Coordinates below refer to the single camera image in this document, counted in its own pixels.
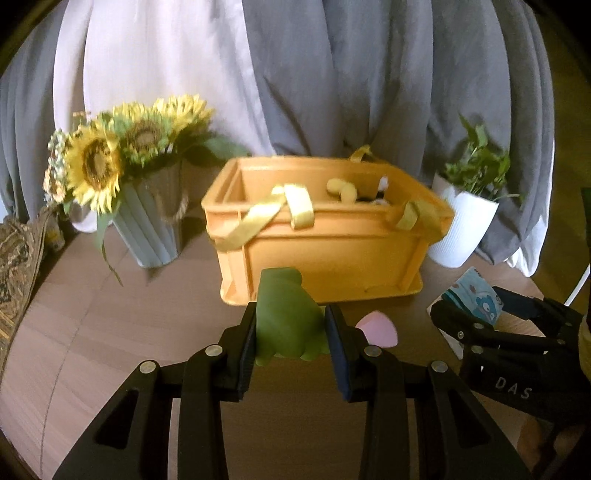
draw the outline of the yellow ribbon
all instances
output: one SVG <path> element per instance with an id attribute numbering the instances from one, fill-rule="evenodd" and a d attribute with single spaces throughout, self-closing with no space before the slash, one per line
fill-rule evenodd
<path id="1" fill-rule="evenodd" d="M 441 217 L 432 203 L 425 200 L 410 200 L 404 206 L 402 218 L 396 224 L 400 230 L 412 230 L 419 222 L 423 225 L 423 236 L 429 244 L 443 239 L 445 233 L 441 230 Z"/>
<path id="2" fill-rule="evenodd" d="M 370 157 L 374 156 L 374 154 L 371 153 L 371 147 L 369 145 L 364 145 L 363 147 L 359 147 L 349 157 L 349 160 L 352 162 L 355 162 L 355 163 L 359 163 L 363 160 L 363 157 L 366 155 L 369 155 Z"/>
<path id="3" fill-rule="evenodd" d="M 238 250 L 255 238 L 287 204 L 294 230 L 314 225 L 314 207 L 303 185 L 287 183 L 273 188 L 271 194 L 248 210 L 246 216 L 230 234 L 215 240 L 219 252 Z"/>

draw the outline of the rope handle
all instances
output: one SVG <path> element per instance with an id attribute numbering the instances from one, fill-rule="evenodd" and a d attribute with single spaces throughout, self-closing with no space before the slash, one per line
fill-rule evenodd
<path id="1" fill-rule="evenodd" d="M 164 209 L 164 202 L 162 200 L 162 195 L 160 194 L 160 190 L 157 187 L 148 185 L 148 190 L 154 197 L 154 201 L 156 202 L 156 210 L 160 215 L 160 218 L 166 225 L 176 225 L 179 223 L 187 213 L 187 208 L 189 207 L 189 193 L 186 188 L 183 188 L 183 194 L 181 196 L 181 201 L 178 206 L 177 211 L 173 215 L 167 215 Z"/>

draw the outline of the yellow toy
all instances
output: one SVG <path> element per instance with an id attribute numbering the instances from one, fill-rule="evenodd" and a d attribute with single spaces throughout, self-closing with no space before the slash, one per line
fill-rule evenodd
<path id="1" fill-rule="evenodd" d="M 343 203 L 352 204 L 357 201 L 357 188 L 349 181 L 330 179 L 326 183 L 326 191 L 331 195 L 339 196 Z"/>

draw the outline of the cartoon bear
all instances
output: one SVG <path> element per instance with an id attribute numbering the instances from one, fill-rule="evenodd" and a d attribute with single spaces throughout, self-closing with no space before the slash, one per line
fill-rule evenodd
<path id="1" fill-rule="evenodd" d="M 491 295 L 487 292 L 477 294 L 476 305 L 478 305 L 478 307 L 472 310 L 472 314 L 475 317 L 484 320 L 486 323 L 494 325 L 499 317 L 499 312 L 496 311 L 495 301 Z"/>

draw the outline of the white flower pot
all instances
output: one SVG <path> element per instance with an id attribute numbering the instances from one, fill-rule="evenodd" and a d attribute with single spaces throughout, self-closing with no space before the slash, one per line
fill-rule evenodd
<path id="1" fill-rule="evenodd" d="M 429 247 L 427 255 L 444 267 L 459 268 L 482 240 L 499 204 L 464 192 L 438 174 L 432 188 L 452 207 L 456 216 L 447 235 Z"/>

